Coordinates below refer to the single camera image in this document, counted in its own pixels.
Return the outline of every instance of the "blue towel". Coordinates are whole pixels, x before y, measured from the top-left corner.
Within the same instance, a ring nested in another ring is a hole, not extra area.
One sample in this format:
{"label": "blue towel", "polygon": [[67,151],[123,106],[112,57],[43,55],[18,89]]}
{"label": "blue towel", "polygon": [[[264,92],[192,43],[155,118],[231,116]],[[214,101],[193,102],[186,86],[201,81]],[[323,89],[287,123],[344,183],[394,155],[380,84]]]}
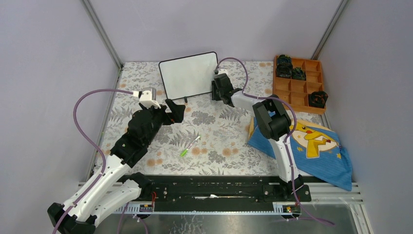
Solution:
{"label": "blue towel", "polygon": [[[297,168],[351,191],[352,165],[347,151],[340,146],[338,135],[330,130],[306,126],[305,121],[297,121],[297,129],[291,137],[291,148]],[[257,127],[254,118],[254,133],[248,144],[276,158],[271,144]]]}

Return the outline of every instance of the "blue cloth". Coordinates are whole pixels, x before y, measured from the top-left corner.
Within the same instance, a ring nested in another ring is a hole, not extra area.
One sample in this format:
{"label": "blue cloth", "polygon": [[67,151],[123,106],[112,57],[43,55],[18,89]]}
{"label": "blue cloth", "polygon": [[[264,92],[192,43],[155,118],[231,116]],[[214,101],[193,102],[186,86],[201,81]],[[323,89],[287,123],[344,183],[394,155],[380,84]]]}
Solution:
{"label": "blue cloth", "polygon": [[[256,127],[257,121],[254,118],[255,131],[248,141],[248,144],[270,157],[276,158],[268,139],[266,139]],[[308,157],[306,148],[308,146],[304,147],[300,145],[296,139],[291,137],[291,149],[297,168],[337,187],[351,191],[352,165],[347,151],[340,147],[338,135],[335,132],[316,127],[308,127],[307,129],[327,135],[330,139],[337,142],[338,146],[326,151],[319,151],[317,157]]]}

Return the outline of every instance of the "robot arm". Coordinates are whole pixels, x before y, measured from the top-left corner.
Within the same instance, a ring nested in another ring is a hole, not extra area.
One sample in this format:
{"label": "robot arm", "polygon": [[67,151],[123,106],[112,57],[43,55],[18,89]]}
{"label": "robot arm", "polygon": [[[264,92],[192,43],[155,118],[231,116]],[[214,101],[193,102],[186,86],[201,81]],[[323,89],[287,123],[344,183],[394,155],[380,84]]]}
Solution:
{"label": "robot arm", "polygon": [[[142,110],[135,112],[128,123],[127,132],[115,143],[111,155],[106,158],[106,168],[101,173],[95,173],[82,188],[67,199],[63,204],[53,203],[47,213],[55,226],[63,213],[71,206],[72,209],[63,218],[58,230],[62,234],[93,233],[96,226],[120,206],[138,197],[148,196],[145,189],[151,182],[141,173],[131,175],[116,191],[106,194],[109,188],[117,182],[129,169],[148,152],[148,147],[162,125],[181,123],[184,119],[184,105],[176,105],[172,100],[165,102],[171,112],[167,113],[165,105],[155,101],[156,90],[145,88],[142,92],[134,92],[140,97]],[[94,186],[93,181],[101,176]],[[76,205],[74,201],[88,190],[86,195]]]}
{"label": "robot arm", "polygon": [[279,177],[286,183],[286,190],[292,191],[291,171],[294,170],[293,181],[297,190],[302,187],[303,182],[292,156],[293,166],[290,166],[287,150],[291,152],[290,139],[287,139],[286,149],[283,141],[290,132],[291,119],[284,106],[273,99],[255,99],[244,96],[240,88],[234,89],[225,69],[221,69],[212,81],[212,99],[222,100],[224,104],[231,107],[239,107],[254,112],[258,128],[262,135],[269,139],[274,154],[277,156],[277,167]]}

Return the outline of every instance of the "white wall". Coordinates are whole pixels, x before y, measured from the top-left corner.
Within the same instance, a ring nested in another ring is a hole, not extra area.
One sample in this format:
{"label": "white wall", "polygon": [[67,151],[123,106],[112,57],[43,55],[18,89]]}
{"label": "white wall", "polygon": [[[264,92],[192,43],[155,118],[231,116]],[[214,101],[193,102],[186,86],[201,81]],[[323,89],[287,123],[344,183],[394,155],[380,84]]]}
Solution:
{"label": "white wall", "polygon": [[[0,233],[51,233],[47,208],[75,192],[93,151],[73,106],[112,87],[117,68],[79,0],[2,0],[0,28]],[[98,94],[79,108],[92,139],[108,101]]]}
{"label": "white wall", "polygon": [[122,61],[310,58],[340,0],[92,0]]}
{"label": "white wall", "polygon": [[353,0],[321,54],[327,114],[375,234],[413,229],[413,1]]}

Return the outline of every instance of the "table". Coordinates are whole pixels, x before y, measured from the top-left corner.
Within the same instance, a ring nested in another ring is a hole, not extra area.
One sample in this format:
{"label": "table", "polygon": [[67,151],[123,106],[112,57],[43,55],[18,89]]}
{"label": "table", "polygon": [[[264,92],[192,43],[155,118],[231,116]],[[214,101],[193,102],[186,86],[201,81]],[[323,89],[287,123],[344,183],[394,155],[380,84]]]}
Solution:
{"label": "table", "polygon": [[[246,92],[259,96],[272,94],[273,63],[245,62],[249,82]],[[242,87],[245,73],[237,62],[225,61],[221,67],[228,70],[234,87]],[[157,62],[127,62],[123,68],[118,88],[141,90],[156,88],[157,101],[165,104],[164,86]],[[184,100],[175,103],[184,104]],[[128,174],[146,175],[277,175],[275,159],[247,145],[252,112],[232,108],[221,101],[212,101],[211,94],[189,97],[183,123],[162,126],[148,153]],[[139,110],[136,97],[116,94],[109,122],[104,130],[103,152],[108,155],[114,143],[126,132],[132,114]],[[321,124],[321,116],[297,113],[298,119]],[[198,135],[201,139],[185,157],[180,153]],[[97,155],[96,171],[102,164]]]}

